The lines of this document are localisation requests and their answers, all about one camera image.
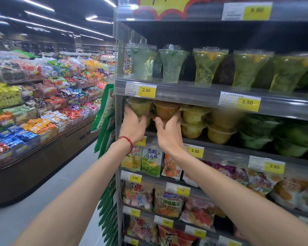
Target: red string bracelet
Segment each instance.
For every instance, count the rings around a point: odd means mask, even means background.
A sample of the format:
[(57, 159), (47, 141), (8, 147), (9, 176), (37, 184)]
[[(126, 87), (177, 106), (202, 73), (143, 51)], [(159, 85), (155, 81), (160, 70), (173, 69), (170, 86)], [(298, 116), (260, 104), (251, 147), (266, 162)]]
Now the red string bracelet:
[(128, 137), (126, 137), (126, 136), (120, 136), (120, 137), (118, 138), (118, 140), (121, 139), (121, 138), (127, 139), (128, 142), (130, 142), (130, 147), (131, 147), (131, 148), (130, 148), (130, 151), (127, 153), (127, 154), (130, 154), (131, 151), (132, 151), (132, 149), (133, 149), (132, 141), (130, 140), (130, 138), (128, 138)]

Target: person's left hand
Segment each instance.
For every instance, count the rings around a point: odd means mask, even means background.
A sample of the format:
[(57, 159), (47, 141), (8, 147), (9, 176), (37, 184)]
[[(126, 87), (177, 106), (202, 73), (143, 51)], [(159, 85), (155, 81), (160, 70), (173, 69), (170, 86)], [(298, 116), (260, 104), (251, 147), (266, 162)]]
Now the person's left hand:
[(137, 115), (127, 103), (124, 108), (124, 119), (119, 136), (130, 138), (132, 143), (135, 145), (145, 134), (148, 116), (149, 114), (143, 115), (139, 121)]

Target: hand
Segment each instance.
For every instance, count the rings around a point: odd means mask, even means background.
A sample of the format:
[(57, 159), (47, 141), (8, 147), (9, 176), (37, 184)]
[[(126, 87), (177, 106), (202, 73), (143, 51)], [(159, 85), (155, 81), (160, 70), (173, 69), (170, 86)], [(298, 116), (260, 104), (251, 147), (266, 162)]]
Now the hand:
[(166, 123), (165, 127), (160, 117), (155, 118), (159, 147), (169, 155), (176, 150), (185, 150), (181, 136), (181, 111), (177, 111)]
[(139, 121), (139, 118), (131, 109), (130, 105), (126, 104), (124, 107), (124, 119), (119, 136), (130, 138), (132, 144), (135, 145), (144, 137), (147, 119), (148, 114), (143, 115)]

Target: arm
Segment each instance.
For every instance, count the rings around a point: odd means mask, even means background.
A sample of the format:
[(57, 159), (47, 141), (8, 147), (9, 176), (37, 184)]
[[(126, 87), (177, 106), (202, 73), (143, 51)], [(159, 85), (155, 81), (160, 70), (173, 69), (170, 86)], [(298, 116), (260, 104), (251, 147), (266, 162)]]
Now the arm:
[[(135, 144), (144, 136), (147, 116), (138, 117), (126, 105), (120, 136)], [(13, 246), (79, 245), (107, 184), (130, 150), (122, 138), (55, 198), (17, 238)]]
[(253, 245), (308, 245), (308, 225), (278, 205), (191, 156), (184, 148), (180, 112), (165, 128), (155, 119), (160, 148), (228, 215)]

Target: gray tile floor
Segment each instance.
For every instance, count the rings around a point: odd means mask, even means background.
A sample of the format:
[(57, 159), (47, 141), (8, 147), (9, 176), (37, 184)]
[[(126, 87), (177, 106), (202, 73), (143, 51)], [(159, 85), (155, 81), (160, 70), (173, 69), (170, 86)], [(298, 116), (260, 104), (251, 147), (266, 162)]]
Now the gray tile floor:
[[(98, 153), (94, 154), (95, 144), (96, 142), (86, 148), (29, 197), (12, 206), (0, 209), (0, 246), (12, 244), (47, 204), (97, 160)], [(98, 222), (99, 211), (94, 211), (80, 246), (104, 245)]]

